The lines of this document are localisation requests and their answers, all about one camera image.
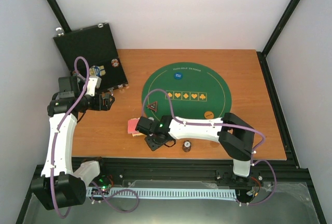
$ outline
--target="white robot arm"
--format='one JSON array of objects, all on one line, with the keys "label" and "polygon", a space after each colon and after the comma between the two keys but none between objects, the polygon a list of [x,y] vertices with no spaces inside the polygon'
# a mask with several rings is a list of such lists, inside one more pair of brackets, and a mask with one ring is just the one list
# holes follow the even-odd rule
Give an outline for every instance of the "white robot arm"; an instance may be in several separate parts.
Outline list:
[{"label": "white robot arm", "polygon": [[162,116],[160,121],[141,117],[136,130],[145,134],[145,141],[151,150],[156,150],[169,141],[181,138],[198,138],[220,143],[233,158],[233,172],[242,177],[250,174],[254,133],[244,129],[222,127],[221,124],[252,127],[232,113],[218,119],[183,119]]},{"label": "white robot arm", "polygon": [[[95,93],[100,82],[100,77],[89,77],[87,92],[73,111],[66,116],[58,130],[60,121],[81,94],[77,77],[59,78],[58,98],[53,97],[47,108],[50,116],[50,138],[46,162],[40,178],[34,179],[31,183],[33,193],[47,210],[54,208],[50,193],[51,168],[54,168],[54,188],[59,207],[83,204],[86,198],[86,187],[100,174],[98,161],[84,162],[75,172],[72,168],[72,144],[78,113],[85,113],[87,110],[107,111],[115,100],[110,94],[102,96]],[[52,144],[56,133],[57,142],[53,149]]]}]

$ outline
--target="black aluminum frame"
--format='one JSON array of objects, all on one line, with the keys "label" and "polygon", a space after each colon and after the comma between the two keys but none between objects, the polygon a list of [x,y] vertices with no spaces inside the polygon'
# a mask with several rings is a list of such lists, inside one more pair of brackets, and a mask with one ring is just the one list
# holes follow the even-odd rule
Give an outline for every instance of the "black aluminum frame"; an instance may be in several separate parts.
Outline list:
[{"label": "black aluminum frame", "polygon": [[[56,0],[47,0],[54,14],[59,20],[60,25],[65,32],[71,29],[61,12]],[[289,135],[288,127],[281,109],[278,95],[270,74],[267,63],[267,56],[274,43],[284,29],[287,21],[294,12],[300,0],[290,0],[280,21],[275,27],[271,37],[265,45],[262,52],[257,52],[259,64],[264,76],[266,87],[270,96],[272,108],[279,128],[280,136],[284,145],[287,160],[270,161],[273,166],[277,179],[280,182],[299,182],[306,183],[314,204],[320,223],[326,223],[322,208],[320,206],[313,182],[308,169],[301,169],[296,157],[292,139]],[[73,158],[73,169],[78,169],[83,158]],[[217,179],[217,175],[231,171],[232,160],[179,160],[179,159],[104,159],[107,171],[113,175],[116,184],[122,184],[123,181],[135,180],[188,180],[188,181],[212,181],[220,186],[225,185],[224,181]],[[38,177],[43,169],[43,165],[38,165],[34,173],[34,178]],[[258,164],[252,167],[253,173],[259,173],[265,181],[273,181],[270,168],[264,164]],[[28,190],[23,202],[21,212],[16,224],[22,224],[24,216],[31,198],[31,190]]]}]

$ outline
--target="green circular mat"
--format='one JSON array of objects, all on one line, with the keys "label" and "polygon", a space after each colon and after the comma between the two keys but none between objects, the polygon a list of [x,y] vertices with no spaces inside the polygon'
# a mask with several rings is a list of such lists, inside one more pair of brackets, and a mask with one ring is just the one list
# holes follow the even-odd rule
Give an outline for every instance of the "green circular mat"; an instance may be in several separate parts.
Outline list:
[{"label": "green circular mat", "polygon": [[[226,82],[217,72],[197,63],[173,63],[155,71],[143,87],[142,102],[156,88],[169,94],[178,117],[219,118],[231,109],[232,99]],[[148,105],[152,108],[157,105],[157,111],[149,109]],[[167,97],[162,92],[151,94],[144,110],[146,116],[157,120],[171,114]]]}]

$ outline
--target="orange wooden surface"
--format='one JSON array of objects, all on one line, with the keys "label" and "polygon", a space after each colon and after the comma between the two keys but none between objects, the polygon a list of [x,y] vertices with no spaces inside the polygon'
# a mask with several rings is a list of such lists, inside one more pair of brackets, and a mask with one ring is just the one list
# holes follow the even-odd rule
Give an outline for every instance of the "orange wooden surface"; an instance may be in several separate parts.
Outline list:
[{"label": "orange wooden surface", "polygon": [[[229,159],[218,143],[191,139],[190,152],[183,141],[172,148],[151,151],[144,137],[127,134],[127,122],[141,114],[141,94],[148,77],[175,62],[196,62],[219,73],[232,95],[231,112],[263,132],[267,140],[255,158],[286,159],[271,102],[255,50],[118,50],[129,87],[115,90],[110,111],[87,111],[76,126],[73,156],[119,158]],[[260,140],[255,137],[254,144]]]}]

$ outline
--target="white enclosure wall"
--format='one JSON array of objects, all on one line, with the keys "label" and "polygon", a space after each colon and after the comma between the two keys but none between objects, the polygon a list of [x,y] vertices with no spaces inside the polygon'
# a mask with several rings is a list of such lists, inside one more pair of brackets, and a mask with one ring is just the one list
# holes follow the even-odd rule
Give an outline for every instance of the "white enclosure wall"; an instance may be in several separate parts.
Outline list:
[{"label": "white enclosure wall", "polygon": [[263,49],[289,0],[57,0],[71,28],[108,21],[121,49]]},{"label": "white enclosure wall", "polygon": [[301,167],[332,223],[332,0],[302,0],[268,64]]},{"label": "white enclosure wall", "polygon": [[46,108],[66,68],[45,0],[1,0],[0,22],[0,223],[13,224],[36,165],[45,161]]},{"label": "white enclosure wall", "polygon": [[[257,50],[263,49],[288,2],[289,0],[58,0],[72,29],[110,22],[117,48]],[[322,142],[328,141],[328,130],[315,136],[326,135],[325,139],[315,140],[312,137],[313,131],[320,130],[316,126],[324,128],[328,120],[331,120],[331,112],[327,108],[328,87],[321,87],[317,82],[324,79],[324,76],[328,79],[328,75],[318,73],[318,78],[310,77],[316,75],[311,69],[316,72],[318,65],[322,67],[320,72],[326,71],[324,69],[329,65],[328,54],[331,55],[323,40],[320,41],[320,35],[325,33],[327,36],[331,32],[328,31],[328,19],[324,18],[331,7],[320,7],[327,7],[331,1],[319,3],[321,5],[315,0],[300,3],[300,9],[305,4],[312,4],[325,12],[311,12],[312,9],[306,8],[296,10],[290,27],[285,28],[269,58],[300,159],[304,166],[313,167],[312,175],[318,178],[314,178],[316,181],[320,180],[319,176],[323,178],[331,174],[328,167],[325,168],[325,174],[319,174],[315,170],[318,166],[324,166],[323,159],[327,156],[328,146],[320,154],[320,147],[314,144],[320,143],[323,146]],[[2,190],[0,193],[0,222],[7,224],[14,223],[17,218],[35,165],[44,162],[49,135],[46,107],[58,89],[57,78],[66,75],[67,69],[51,39],[59,24],[46,0],[1,0],[0,5],[0,185],[13,189]],[[303,30],[297,22],[294,23],[293,19],[296,17],[302,21],[301,24],[305,24]],[[316,21],[320,18],[326,20],[326,25],[320,25]],[[298,37],[301,37],[301,43],[297,43]],[[285,52],[288,42],[294,44]],[[295,57],[296,44],[296,53],[301,54],[298,57]],[[300,58],[307,59],[312,65],[303,65],[301,70],[298,69],[293,84],[290,85],[298,84],[300,92],[291,94],[292,87],[285,83],[285,78],[277,76],[277,73],[289,69],[287,61],[295,58],[297,61],[291,64],[295,71],[299,64],[305,64]],[[314,103],[311,103],[313,96],[306,95],[310,92],[303,88],[302,77],[305,75],[307,80],[309,78],[312,95],[316,95]],[[293,101],[296,97],[294,94],[308,97],[302,98],[300,102]],[[312,123],[316,125],[312,128],[313,131],[304,132],[303,137],[301,131],[308,131],[309,124]],[[307,124],[307,128],[302,128],[302,124]],[[307,145],[306,151],[301,150],[300,142]],[[317,155],[307,162],[306,155],[312,155],[308,152],[311,149],[316,149]],[[313,164],[317,158],[320,158],[320,165]],[[322,203],[326,203],[323,207],[327,209],[328,193],[324,190],[317,188],[323,199]]]}]

